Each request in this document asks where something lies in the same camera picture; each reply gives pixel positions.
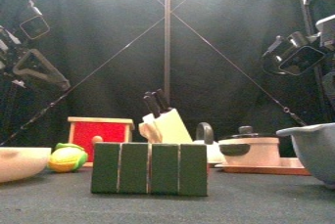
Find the black backdrop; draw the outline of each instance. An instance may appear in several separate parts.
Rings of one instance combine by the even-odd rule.
[[[51,32],[31,41],[30,48],[39,49],[73,86],[98,71],[7,146],[54,147],[67,142],[69,116],[131,118],[134,141],[144,141],[142,94],[164,88],[164,2],[35,1]],[[10,30],[18,27],[26,4],[27,0],[0,0],[0,24]],[[308,7],[312,23],[335,14],[335,0],[312,0]],[[314,71],[275,76],[260,67],[259,58],[276,35],[307,32],[300,0],[172,0],[172,9],[170,104],[193,137],[204,121],[216,139],[236,134],[241,125],[270,133],[298,126],[251,79],[307,124],[331,120]],[[4,141],[62,94],[19,87],[14,96],[3,77],[0,85]],[[280,152],[295,155],[288,139],[282,140]]]

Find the red box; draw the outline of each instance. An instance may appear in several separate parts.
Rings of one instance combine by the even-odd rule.
[[[85,148],[91,165],[94,158],[93,137],[101,137],[102,142],[131,142],[134,123],[126,118],[69,117],[71,122],[69,142]]]

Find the cooking pot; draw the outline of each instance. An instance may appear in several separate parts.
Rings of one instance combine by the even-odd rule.
[[[282,129],[279,136],[292,138],[298,158],[310,174],[335,189],[335,123]]]
[[[251,126],[239,128],[240,134],[219,141],[220,151],[229,165],[280,166],[279,138],[276,135],[253,133]]]

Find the metal pole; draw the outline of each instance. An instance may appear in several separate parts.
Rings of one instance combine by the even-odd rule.
[[[165,0],[165,54],[164,54],[164,92],[170,103],[170,39],[172,39],[172,0]]]

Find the kitchen knife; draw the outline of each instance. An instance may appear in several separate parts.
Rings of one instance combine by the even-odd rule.
[[[165,113],[165,112],[169,112],[170,110],[173,110],[173,108],[170,108],[170,105],[169,105],[168,100],[165,98],[164,91],[161,89],[158,89],[158,90],[156,90],[156,92],[153,92],[153,96],[156,98],[156,102],[157,102],[157,105],[160,107],[161,113]]]
[[[145,95],[142,99],[144,99],[145,104],[149,108],[149,111],[153,114],[153,117],[158,118],[161,116],[161,113],[160,113],[160,109],[157,107],[156,100],[154,100],[153,96]]]

